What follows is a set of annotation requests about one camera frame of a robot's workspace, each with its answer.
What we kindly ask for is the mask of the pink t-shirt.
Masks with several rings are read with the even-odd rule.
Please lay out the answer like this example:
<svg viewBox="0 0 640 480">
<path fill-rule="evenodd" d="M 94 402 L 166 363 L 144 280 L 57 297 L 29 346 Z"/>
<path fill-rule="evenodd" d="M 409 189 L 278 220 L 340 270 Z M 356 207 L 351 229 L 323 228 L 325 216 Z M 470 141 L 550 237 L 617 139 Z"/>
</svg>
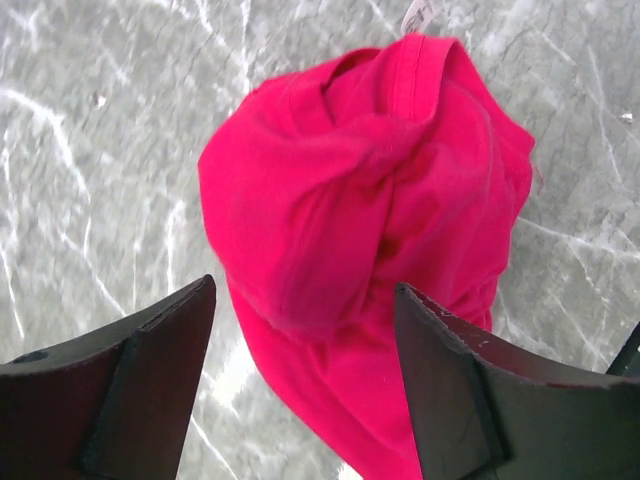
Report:
<svg viewBox="0 0 640 480">
<path fill-rule="evenodd" d="M 457 39 L 411 34 L 266 80 L 204 149 L 206 235 L 250 354 L 363 478 L 421 475 L 395 286 L 491 327 L 533 147 Z"/>
</svg>

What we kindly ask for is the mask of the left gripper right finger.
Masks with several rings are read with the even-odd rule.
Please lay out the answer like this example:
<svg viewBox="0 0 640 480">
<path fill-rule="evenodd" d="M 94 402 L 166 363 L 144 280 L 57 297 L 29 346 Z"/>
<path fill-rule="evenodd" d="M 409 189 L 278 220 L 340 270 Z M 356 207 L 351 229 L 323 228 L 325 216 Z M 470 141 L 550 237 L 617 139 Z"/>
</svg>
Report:
<svg viewBox="0 0 640 480">
<path fill-rule="evenodd" d="M 394 324 L 426 479 L 635 479 L 639 336 L 603 373 L 483 330 L 408 284 Z"/>
</svg>

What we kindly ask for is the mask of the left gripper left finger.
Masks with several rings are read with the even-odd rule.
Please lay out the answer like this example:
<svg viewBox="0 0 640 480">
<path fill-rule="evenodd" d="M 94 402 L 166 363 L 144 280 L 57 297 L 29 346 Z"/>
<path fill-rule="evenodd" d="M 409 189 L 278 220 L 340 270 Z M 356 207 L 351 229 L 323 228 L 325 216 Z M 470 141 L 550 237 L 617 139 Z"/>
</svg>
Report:
<svg viewBox="0 0 640 480">
<path fill-rule="evenodd" d="M 176 478 L 215 307 L 205 275 L 2 365 L 2 478 Z"/>
</svg>

